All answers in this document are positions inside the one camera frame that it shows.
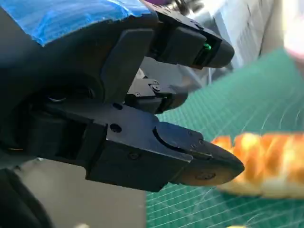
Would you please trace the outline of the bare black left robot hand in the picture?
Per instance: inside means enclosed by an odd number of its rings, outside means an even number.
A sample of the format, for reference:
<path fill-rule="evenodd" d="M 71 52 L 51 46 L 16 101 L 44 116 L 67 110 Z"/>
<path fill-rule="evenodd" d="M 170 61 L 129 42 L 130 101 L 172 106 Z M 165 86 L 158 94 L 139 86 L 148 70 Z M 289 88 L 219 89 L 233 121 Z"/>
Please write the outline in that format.
<path fill-rule="evenodd" d="M 233 55 L 213 31 L 144 0 L 3 0 L 0 150 L 150 192 L 227 183 L 244 170 L 236 156 L 157 118 L 188 92 L 136 73 L 145 57 L 202 69 Z"/>

